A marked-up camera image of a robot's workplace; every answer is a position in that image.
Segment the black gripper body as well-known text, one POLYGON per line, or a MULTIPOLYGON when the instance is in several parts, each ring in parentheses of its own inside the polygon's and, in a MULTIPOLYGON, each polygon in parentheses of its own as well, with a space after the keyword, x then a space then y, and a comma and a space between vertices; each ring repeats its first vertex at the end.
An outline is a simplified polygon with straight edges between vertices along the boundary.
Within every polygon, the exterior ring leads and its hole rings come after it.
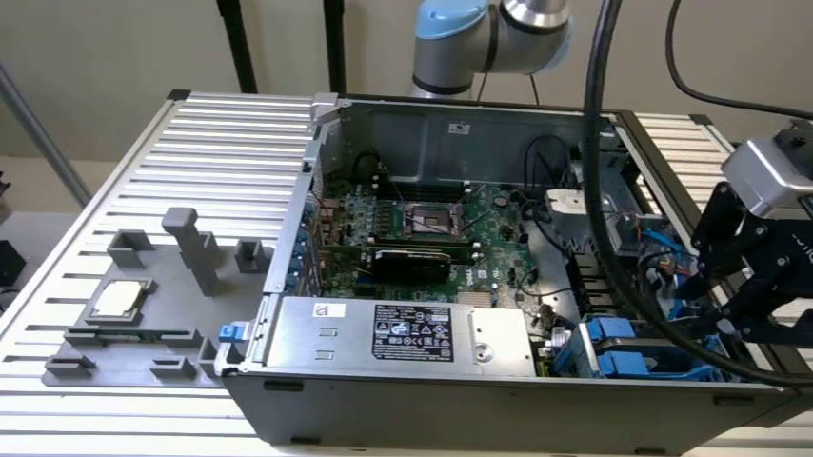
POLYGON ((750 213, 742 234, 763 229, 745 260, 750 278, 773 279, 769 293, 782 303, 811 297, 811 221, 759 219, 750 213))

